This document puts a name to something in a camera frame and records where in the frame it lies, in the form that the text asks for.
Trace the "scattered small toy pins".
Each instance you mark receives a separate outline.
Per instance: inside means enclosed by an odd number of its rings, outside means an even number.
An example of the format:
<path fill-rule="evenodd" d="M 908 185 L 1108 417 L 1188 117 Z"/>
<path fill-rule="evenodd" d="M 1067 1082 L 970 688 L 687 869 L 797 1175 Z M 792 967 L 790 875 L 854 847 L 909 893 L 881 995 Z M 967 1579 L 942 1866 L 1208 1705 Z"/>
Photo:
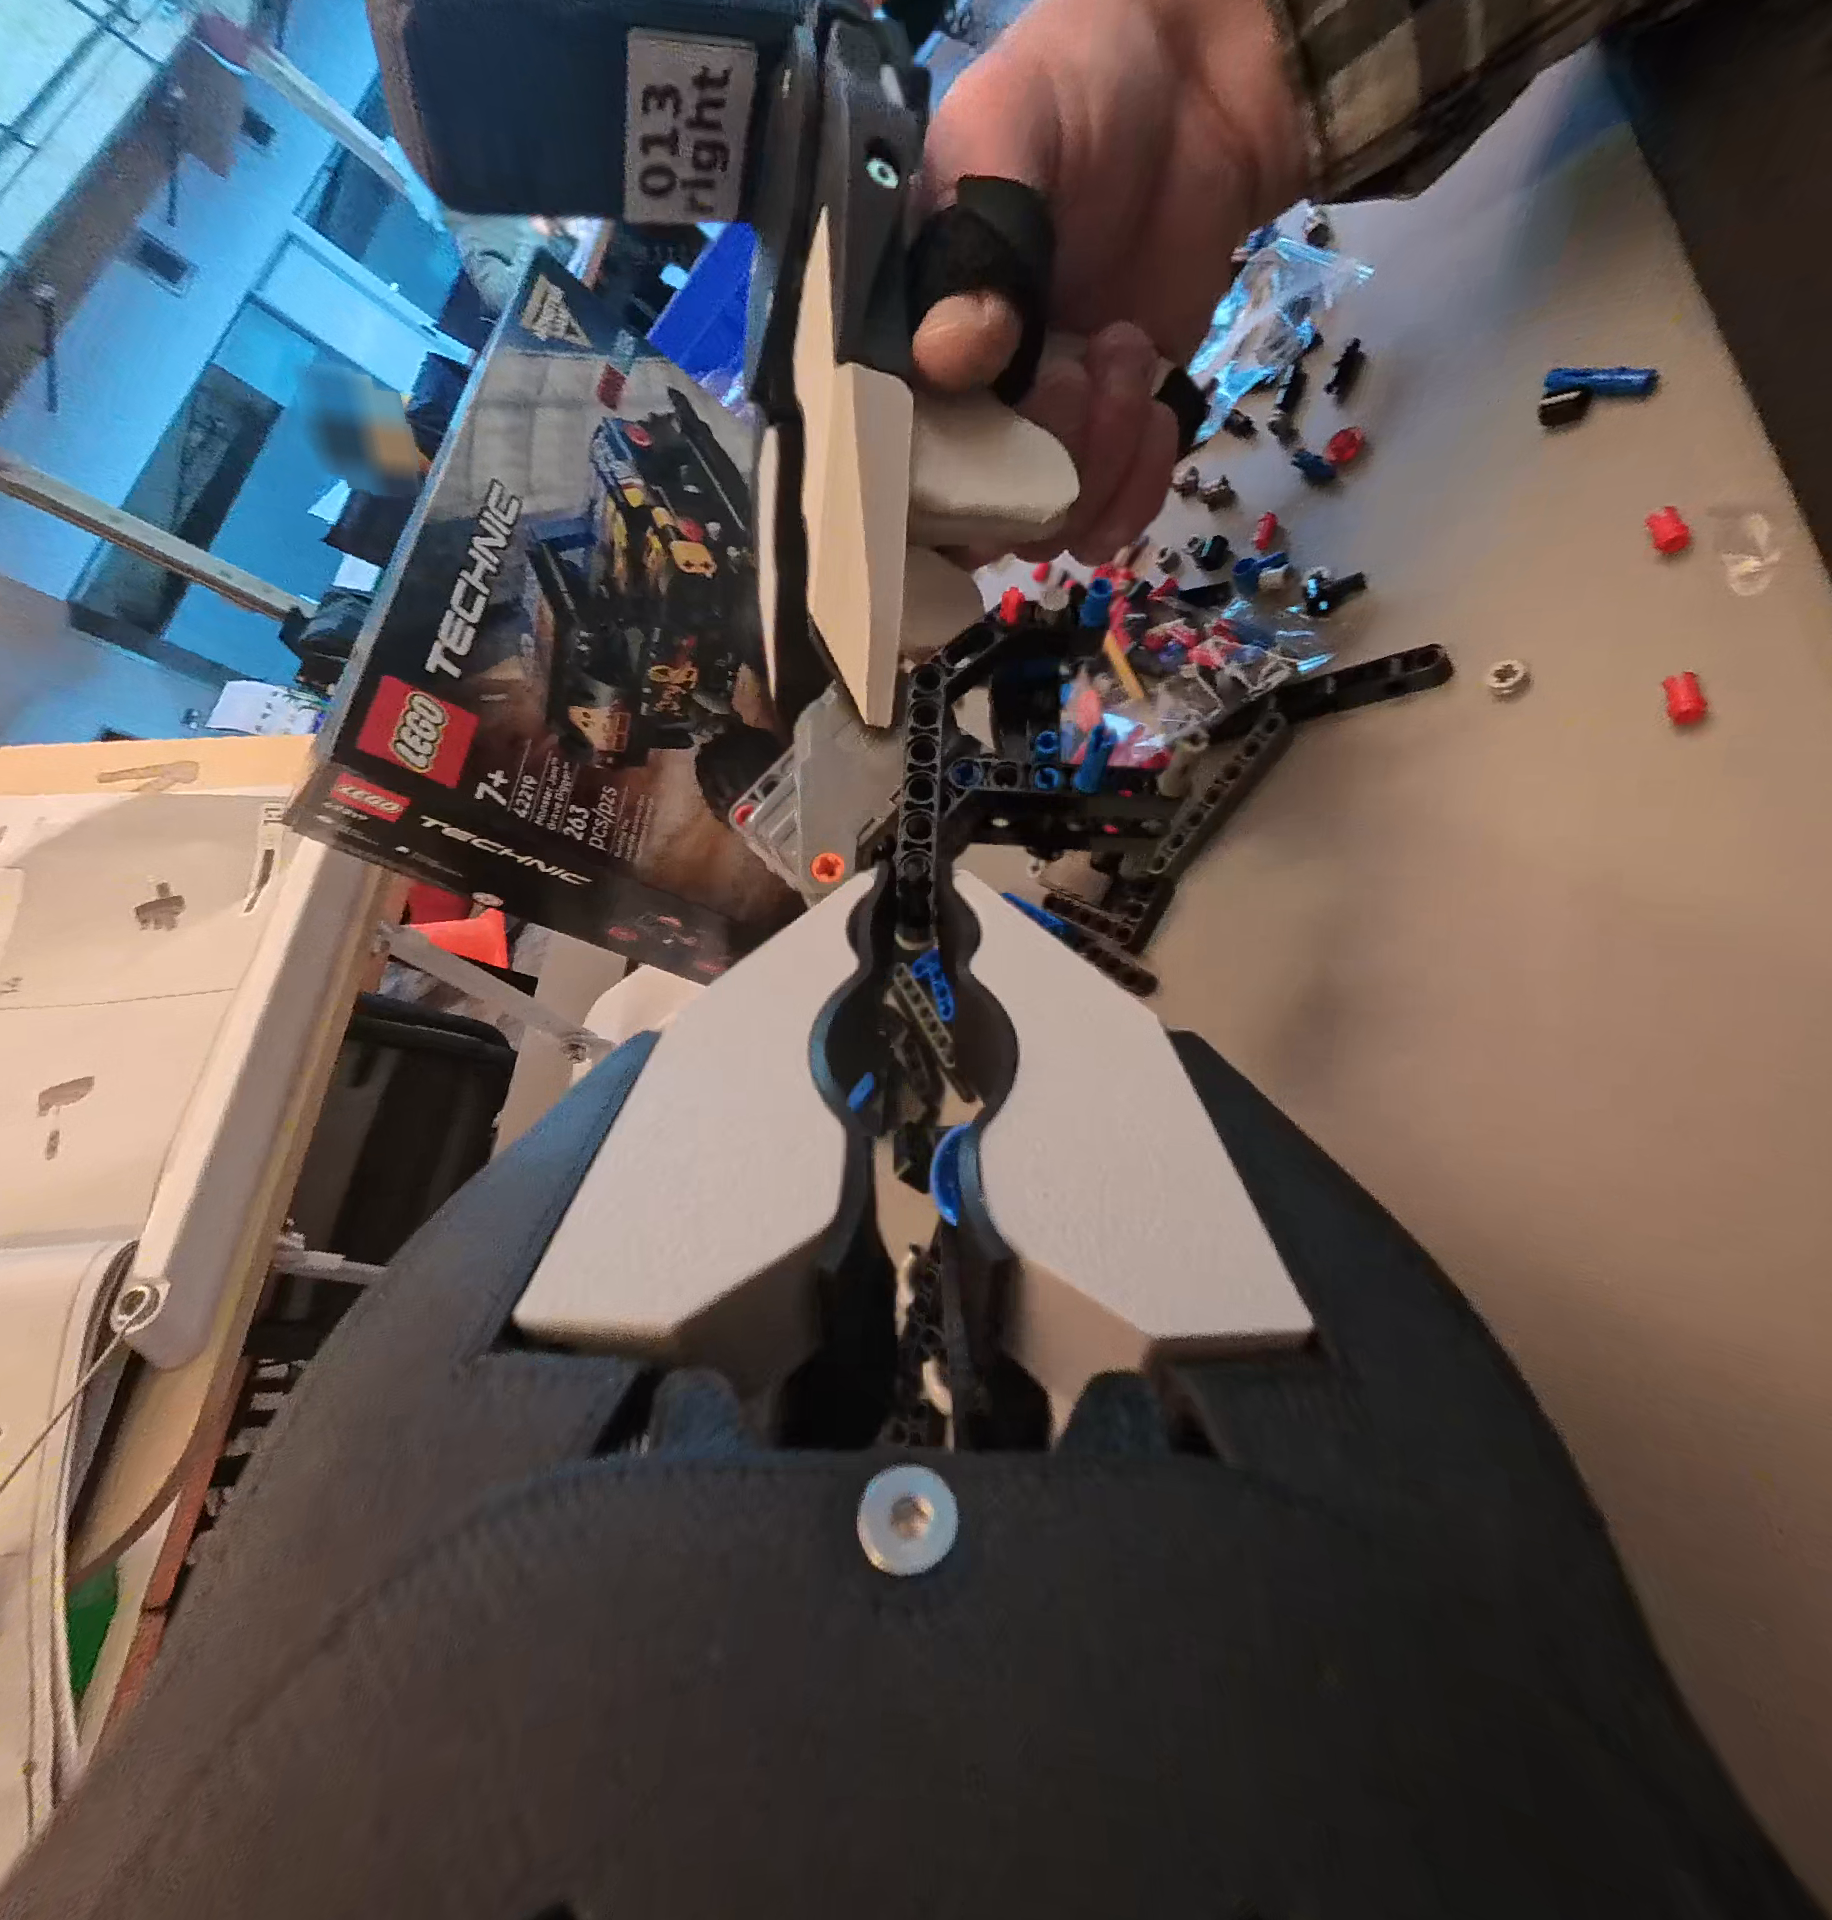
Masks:
<path fill-rule="evenodd" d="M 1116 335 L 1124 335 L 1128 340 L 1138 342 L 1138 350 L 1150 344 L 1148 337 L 1138 327 L 1106 327 L 1104 335 L 1095 339 L 1084 339 L 1075 335 L 1056 335 L 1049 339 L 1044 349 L 1043 373 L 1049 373 L 1053 364 L 1063 360 L 1074 360 L 1084 364 L 1095 347 L 1095 340 L 1113 340 Z M 1330 382 L 1325 392 L 1331 398 L 1347 398 L 1344 388 L 1351 386 L 1342 376 L 1349 373 L 1354 378 L 1361 372 L 1361 342 L 1349 342 L 1342 359 L 1337 364 L 1337 376 Z M 1193 458 L 1193 442 L 1199 432 L 1200 420 L 1199 401 L 1204 398 L 1202 392 L 1194 386 L 1191 376 L 1169 360 L 1162 359 L 1152 349 L 1152 376 L 1153 376 L 1153 403 L 1162 403 L 1175 418 L 1175 432 L 1180 435 L 1182 456 Z M 1367 453 L 1367 435 L 1354 422 L 1337 428 L 1330 439 L 1319 447 L 1301 439 L 1300 422 L 1295 411 L 1278 408 L 1268 420 L 1271 436 L 1278 442 L 1281 451 L 1289 458 L 1291 467 L 1310 484 L 1316 493 L 1331 491 L 1341 484 L 1341 478 L 1352 467 L 1361 465 L 1361 459 Z M 1230 493 L 1222 481 L 1227 475 L 1212 473 L 1215 485 L 1197 485 L 1200 475 L 1194 473 L 1194 467 L 1186 472 L 1175 484 L 1182 485 L 1185 479 L 1193 481 L 1193 496 L 1200 496 L 1200 502 L 1215 507 L 1217 512 L 1227 507 L 1236 495 Z M 1289 608 L 1292 620 L 1301 622 L 1324 622 L 1351 606 L 1361 592 L 1367 591 L 1367 577 L 1363 570 L 1337 573 L 1334 568 L 1305 568 L 1298 570 L 1292 564 L 1295 555 L 1289 552 L 1287 535 L 1276 526 L 1276 519 L 1264 515 L 1258 522 L 1249 548 L 1238 549 L 1230 548 L 1223 542 L 1223 535 L 1212 530 L 1215 537 L 1202 535 L 1186 542 L 1175 552 L 1165 548 L 1162 555 L 1152 560 L 1153 573 L 1143 568 L 1143 535 L 1132 542 L 1132 552 L 1127 560 L 1119 558 L 1111 564 L 1098 564 L 1091 568 L 1091 574 L 1079 574 L 1079 568 L 1074 570 L 1066 566 L 1069 555 L 1046 558 L 1040 561 L 1025 561 L 1019 558 L 1001 558 L 990 561 L 982 573 L 1005 570 L 1016 574 L 1016 580 L 1025 580 L 1025 574 L 1019 568 L 1025 568 L 1030 574 L 1030 582 L 1038 589 L 1051 589 L 1062 584 L 1069 589 L 1072 606 L 1078 604 L 1078 589 L 1100 582 L 1103 589 L 1120 589 L 1124 598 L 1122 604 L 1130 612 L 1148 612 L 1152 617 L 1182 614 L 1188 608 L 1194 612 L 1238 612 L 1240 602 L 1248 604 L 1254 601 L 1264 602 L 1264 612 L 1283 612 Z"/>

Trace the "blue plastic bin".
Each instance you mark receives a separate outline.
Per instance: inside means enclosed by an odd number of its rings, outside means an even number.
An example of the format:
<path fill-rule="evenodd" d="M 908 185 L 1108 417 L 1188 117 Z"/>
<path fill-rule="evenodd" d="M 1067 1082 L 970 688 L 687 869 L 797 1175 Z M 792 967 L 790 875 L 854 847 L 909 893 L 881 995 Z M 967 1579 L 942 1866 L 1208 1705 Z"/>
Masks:
<path fill-rule="evenodd" d="M 757 265 L 749 226 L 712 227 L 712 236 L 650 326 L 650 349 L 730 411 L 747 413 L 747 339 Z"/>

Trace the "grey toy motor assembly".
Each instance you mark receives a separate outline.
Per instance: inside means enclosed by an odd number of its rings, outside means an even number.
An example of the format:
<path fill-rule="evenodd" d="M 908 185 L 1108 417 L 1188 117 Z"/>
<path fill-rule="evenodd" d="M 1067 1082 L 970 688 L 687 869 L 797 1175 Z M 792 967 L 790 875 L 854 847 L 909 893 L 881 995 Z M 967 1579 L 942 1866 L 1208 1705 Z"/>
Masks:
<path fill-rule="evenodd" d="M 733 811 L 809 902 L 851 877 L 881 893 L 865 917 L 863 1066 L 838 1078 L 911 1188 L 932 1188 L 942 1139 L 999 1098 L 1008 1066 L 968 982 L 961 856 L 1158 852 L 1185 806 L 1156 772 L 1116 760 L 1108 722 L 1067 718 L 1085 636 L 1067 614 L 987 614 L 899 673 L 885 727 L 835 681 Z"/>

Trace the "dark perforated floor mat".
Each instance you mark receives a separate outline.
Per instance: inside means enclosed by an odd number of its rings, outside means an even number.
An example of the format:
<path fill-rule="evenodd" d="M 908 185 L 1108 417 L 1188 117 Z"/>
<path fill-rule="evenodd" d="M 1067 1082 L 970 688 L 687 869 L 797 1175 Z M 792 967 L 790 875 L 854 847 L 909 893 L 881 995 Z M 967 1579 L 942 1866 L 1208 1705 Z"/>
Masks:
<path fill-rule="evenodd" d="M 1688 4 L 1602 56 L 1832 579 L 1832 1 Z"/>

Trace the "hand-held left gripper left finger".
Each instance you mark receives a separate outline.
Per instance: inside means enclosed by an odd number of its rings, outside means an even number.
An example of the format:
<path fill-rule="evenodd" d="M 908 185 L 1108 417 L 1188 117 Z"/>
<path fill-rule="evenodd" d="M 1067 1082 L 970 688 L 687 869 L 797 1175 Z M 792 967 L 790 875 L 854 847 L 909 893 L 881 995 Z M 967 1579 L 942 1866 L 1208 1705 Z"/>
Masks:
<path fill-rule="evenodd" d="M 826 1059 L 874 908 L 874 877 L 841 882 L 641 1035 L 520 1295 L 526 1338 L 714 1370 L 795 1443 L 874 1439 L 873 1155 Z"/>

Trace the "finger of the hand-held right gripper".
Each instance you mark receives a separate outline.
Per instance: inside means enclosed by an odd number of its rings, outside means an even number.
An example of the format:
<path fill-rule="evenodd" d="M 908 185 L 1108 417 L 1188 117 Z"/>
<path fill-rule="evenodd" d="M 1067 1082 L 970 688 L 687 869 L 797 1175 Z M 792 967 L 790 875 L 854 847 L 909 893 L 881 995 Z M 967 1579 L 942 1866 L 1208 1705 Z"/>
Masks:
<path fill-rule="evenodd" d="M 775 707 L 807 706 L 807 535 L 797 424 L 766 424 L 753 485 L 760 549 L 760 628 Z"/>
<path fill-rule="evenodd" d="M 915 398 L 894 373 L 841 363 L 835 347 L 833 236 L 821 214 L 795 344 L 807 612 L 859 716 L 882 730 L 899 681 Z"/>

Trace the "black toy set box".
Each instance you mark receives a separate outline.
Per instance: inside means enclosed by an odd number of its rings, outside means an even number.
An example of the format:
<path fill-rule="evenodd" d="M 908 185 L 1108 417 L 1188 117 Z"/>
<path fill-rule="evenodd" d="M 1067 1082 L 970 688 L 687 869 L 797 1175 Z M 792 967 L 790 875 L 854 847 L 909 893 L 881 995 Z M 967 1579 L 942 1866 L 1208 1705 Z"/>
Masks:
<path fill-rule="evenodd" d="M 797 888 L 733 820 L 787 751 L 753 464 L 726 405 L 535 254 L 289 822 L 705 982 L 795 920 Z"/>

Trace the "pile of toy brick pieces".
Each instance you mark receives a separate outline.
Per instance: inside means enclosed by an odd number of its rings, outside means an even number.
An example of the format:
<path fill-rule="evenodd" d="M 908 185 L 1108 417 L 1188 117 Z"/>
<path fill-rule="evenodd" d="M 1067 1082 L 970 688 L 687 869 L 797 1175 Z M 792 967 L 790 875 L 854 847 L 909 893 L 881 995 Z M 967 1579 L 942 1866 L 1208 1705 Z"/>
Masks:
<path fill-rule="evenodd" d="M 1158 991 L 1148 948 L 1182 877 L 1289 751 L 1295 733 L 1354 710 L 1434 691 L 1456 674 L 1438 643 L 1301 674 L 1285 670 L 1180 727 L 1156 772 L 1152 801 L 1132 822 L 1111 822 L 1103 852 L 1088 852 L 1103 877 L 1095 896 L 1049 885 L 1040 899 L 1009 893 L 1029 920 L 1139 998 Z"/>

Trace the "person's right hand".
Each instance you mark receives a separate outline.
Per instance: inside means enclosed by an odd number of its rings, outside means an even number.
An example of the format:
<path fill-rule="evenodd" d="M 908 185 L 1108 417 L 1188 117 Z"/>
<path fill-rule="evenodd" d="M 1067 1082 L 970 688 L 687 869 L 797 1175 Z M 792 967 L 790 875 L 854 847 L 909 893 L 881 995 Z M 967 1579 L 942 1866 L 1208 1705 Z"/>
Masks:
<path fill-rule="evenodd" d="M 1023 560 L 1108 561 L 1168 500 L 1179 422 L 1158 398 L 1230 285 L 1240 240 L 1310 189 L 1283 45 L 1261 1 L 1030 4 L 954 79 L 923 152 L 923 206 L 965 177 L 1044 194 L 1049 342 L 1025 418 L 1079 493 Z"/>

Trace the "blue black toy connector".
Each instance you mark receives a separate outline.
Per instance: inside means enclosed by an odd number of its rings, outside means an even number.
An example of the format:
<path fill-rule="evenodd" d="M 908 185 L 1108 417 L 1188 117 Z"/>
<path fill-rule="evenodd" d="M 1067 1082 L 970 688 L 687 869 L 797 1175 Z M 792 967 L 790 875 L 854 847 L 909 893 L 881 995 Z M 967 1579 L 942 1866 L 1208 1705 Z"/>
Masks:
<path fill-rule="evenodd" d="M 1553 366 L 1537 400 L 1544 430 L 1568 430 L 1601 400 L 1648 400 L 1662 386 L 1656 366 Z"/>

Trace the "clear plastic wrapper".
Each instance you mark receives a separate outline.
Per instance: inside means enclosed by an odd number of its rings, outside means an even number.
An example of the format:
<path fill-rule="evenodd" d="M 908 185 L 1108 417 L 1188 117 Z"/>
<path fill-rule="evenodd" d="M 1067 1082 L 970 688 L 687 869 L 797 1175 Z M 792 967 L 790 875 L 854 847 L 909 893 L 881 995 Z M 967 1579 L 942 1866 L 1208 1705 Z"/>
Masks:
<path fill-rule="evenodd" d="M 1763 507 L 1723 502 L 1710 508 L 1723 582 L 1737 597 L 1766 592 L 1784 566 L 1785 540 L 1780 520 Z"/>

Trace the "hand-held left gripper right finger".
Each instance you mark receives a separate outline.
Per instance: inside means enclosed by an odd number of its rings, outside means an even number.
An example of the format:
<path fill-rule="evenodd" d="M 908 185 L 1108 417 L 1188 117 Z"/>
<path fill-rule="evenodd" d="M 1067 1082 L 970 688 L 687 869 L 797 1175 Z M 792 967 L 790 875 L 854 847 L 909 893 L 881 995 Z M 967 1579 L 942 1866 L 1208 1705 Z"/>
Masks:
<path fill-rule="evenodd" d="M 1049 1433 L 1098 1377 L 1307 1348 L 1314 1309 L 1168 1025 L 974 873 L 947 924 L 974 1091 L 961 1230 Z"/>

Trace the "grey desk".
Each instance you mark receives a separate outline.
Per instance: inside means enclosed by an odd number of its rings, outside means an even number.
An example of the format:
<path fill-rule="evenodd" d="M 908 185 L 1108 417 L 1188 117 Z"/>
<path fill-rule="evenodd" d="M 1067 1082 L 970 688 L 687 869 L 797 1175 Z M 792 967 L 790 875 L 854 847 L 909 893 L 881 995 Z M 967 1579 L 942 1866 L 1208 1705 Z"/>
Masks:
<path fill-rule="evenodd" d="M 1367 354 L 1236 507 L 1363 570 L 1351 657 L 1451 685 L 1314 725 L 1185 880 L 1159 1010 L 1371 1188 L 1515 1353 L 1672 1670 L 1832 1914 L 1832 579 L 1599 54 L 1421 198 L 1337 214 Z M 1553 366 L 1656 366 L 1544 430 Z M 1755 598 L 1710 508 L 1773 512 Z M 1660 558 L 1644 517 L 1695 544 Z M 1483 670 L 1533 681 L 1491 700 Z M 1675 730 L 1671 674 L 1710 718 Z"/>

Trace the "clear bag of pieces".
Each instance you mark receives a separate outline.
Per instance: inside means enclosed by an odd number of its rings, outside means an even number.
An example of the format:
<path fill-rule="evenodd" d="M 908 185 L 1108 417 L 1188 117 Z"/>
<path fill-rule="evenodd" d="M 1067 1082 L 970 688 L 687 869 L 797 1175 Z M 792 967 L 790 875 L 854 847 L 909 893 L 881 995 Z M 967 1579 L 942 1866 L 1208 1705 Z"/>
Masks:
<path fill-rule="evenodd" d="M 1193 352 L 1191 378 L 1208 408 L 1207 432 L 1222 430 L 1246 396 L 1281 386 L 1316 347 L 1339 299 L 1373 274 L 1368 263 L 1314 244 L 1287 220 L 1258 227 Z"/>
<path fill-rule="evenodd" d="M 1337 650 L 1311 625 L 1238 604 L 1116 608 L 1078 628 L 1059 707 L 1062 759 L 1075 764 L 1106 733 L 1115 767 L 1156 772 L 1180 744 L 1207 747 L 1217 714 L 1328 668 Z"/>

